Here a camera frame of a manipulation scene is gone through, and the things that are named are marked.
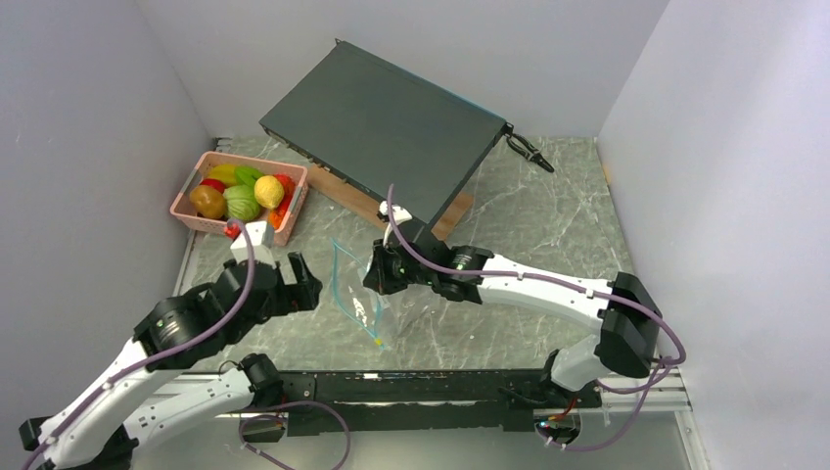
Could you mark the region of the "clear zip top bag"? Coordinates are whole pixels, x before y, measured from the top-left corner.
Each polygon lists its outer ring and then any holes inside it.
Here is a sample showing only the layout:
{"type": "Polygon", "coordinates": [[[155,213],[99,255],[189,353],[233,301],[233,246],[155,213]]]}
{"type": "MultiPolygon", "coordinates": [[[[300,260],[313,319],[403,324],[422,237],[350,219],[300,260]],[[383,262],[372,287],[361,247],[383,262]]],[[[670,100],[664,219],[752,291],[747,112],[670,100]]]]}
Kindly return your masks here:
{"type": "Polygon", "coordinates": [[[336,239],[331,244],[333,300],[380,350],[402,346],[418,320],[443,307],[444,300],[427,286],[411,286],[392,295],[380,295],[364,287],[368,260],[355,256],[336,239]]]}

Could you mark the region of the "yellow lemon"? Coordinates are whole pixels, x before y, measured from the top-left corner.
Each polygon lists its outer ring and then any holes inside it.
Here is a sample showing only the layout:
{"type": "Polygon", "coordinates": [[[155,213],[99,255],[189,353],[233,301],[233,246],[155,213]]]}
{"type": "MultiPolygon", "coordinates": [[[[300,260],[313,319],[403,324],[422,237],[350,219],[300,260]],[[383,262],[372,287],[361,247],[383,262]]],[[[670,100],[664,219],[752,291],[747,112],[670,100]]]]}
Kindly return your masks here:
{"type": "Polygon", "coordinates": [[[274,175],[261,176],[254,184],[254,198],[266,209],[276,209],[284,197],[285,188],[274,175]]]}

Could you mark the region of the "brown potato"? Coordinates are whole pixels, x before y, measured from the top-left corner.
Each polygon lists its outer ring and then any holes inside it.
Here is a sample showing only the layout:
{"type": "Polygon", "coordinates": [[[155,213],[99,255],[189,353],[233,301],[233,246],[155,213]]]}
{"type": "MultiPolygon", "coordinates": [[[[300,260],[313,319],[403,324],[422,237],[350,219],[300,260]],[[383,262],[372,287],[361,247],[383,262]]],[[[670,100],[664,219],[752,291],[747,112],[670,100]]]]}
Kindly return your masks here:
{"type": "Polygon", "coordinates": [[[213,187],[199,185],[189,193],[188,199],[194,210],[205,218],[219,220],[226,215],[226,200],[213,187]]]}

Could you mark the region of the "red tomato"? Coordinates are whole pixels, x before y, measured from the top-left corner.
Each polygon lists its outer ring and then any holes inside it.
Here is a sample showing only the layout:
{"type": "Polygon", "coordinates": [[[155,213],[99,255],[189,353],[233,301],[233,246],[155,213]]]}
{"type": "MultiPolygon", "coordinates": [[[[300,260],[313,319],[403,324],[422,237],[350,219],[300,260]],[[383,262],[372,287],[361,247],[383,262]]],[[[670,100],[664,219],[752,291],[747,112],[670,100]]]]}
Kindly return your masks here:
{"type": "Polygon", "coordinates": [[[285,173],[276,173],[274,174],[274,177],[279,181],[279,183],[283,187],[284,198],[290,199],[295,192],[296,182],[288,174],[285,173]]]}

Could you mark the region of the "red apple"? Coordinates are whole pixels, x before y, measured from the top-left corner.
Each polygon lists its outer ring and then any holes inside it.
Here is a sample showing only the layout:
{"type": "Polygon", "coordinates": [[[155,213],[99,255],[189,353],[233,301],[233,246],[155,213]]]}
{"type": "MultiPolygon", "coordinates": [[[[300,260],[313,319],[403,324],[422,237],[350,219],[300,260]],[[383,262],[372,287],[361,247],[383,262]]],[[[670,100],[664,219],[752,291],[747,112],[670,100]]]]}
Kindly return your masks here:
{"type": "Polygon", "coordinates": [[[206,186],[206,187],[212,188],[212,189],[216,190],[219,193],[223,193],[225,191],[225,189],[227,188],[227,186],[222,181],[214,179],[214,178],[204,178],[200,182],[200,186],[206,186]]]}

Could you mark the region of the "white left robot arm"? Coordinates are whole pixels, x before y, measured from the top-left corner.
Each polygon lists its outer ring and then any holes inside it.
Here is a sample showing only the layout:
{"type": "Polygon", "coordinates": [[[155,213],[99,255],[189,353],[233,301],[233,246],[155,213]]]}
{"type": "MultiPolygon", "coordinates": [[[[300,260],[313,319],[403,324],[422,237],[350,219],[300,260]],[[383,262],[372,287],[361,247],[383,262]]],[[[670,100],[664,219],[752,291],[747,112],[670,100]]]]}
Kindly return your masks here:
{"type": "Polygon", "coordinates": [[[300,253],[278,265],[227,261],[212,283],[164,299],[135,327],[111,365],[64,410],[20,427],[29,469],[127,469],[135,455],[218,414],[266,411],[286,399],[273,361],[252,353],[188,392],[151,403],[163,385],[234,345],[272,317],[313,311],[322,283],[300,253]]]}

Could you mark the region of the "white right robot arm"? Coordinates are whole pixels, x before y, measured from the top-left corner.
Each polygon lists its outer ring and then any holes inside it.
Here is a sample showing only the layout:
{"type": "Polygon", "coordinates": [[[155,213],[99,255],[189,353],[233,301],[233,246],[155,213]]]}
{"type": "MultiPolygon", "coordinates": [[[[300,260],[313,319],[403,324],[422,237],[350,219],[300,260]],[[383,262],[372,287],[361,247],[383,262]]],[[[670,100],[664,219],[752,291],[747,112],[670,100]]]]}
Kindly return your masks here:
{"type": "Polygon", "coordinates": [[[443,242],[407,251],[398,241],[376,240],[362,284],[380,295],[423,285],[451,302],[516,306],[587,328],[586,338],[547,359],[538,384],[552,406],[566,404],[585,385],[611,373],[648,377],[663,317],[633,274],[576,278],[443,242]]]}

